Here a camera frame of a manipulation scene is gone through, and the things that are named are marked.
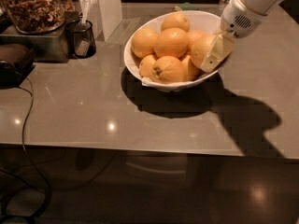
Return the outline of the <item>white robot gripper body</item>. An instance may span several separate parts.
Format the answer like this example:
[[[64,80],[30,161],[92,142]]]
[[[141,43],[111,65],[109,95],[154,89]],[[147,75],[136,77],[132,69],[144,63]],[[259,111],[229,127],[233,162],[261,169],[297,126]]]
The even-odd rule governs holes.
[[[221,29],[243,38],[251,35],[265,20],[266,15],[248,8],[242,0],[230,0],[221,14]]]

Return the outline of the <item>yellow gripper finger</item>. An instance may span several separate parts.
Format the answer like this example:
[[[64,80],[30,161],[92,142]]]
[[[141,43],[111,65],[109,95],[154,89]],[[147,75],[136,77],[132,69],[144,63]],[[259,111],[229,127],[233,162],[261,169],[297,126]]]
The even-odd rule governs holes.
[[[235,34],[223,32],[213,39],[209,51],[207,52],[200,69],[204,72],[212,72],[221,64],[235,48]]]

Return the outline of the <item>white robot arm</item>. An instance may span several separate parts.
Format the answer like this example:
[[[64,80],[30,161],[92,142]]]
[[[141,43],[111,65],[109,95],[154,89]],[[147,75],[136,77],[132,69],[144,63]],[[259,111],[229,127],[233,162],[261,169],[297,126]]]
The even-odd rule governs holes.
[[[251,35],[267,18],[272,7],[284,0],[230,0],[221,14],[217,35],[200,68],[213,71],[235,47],[236,38]]]

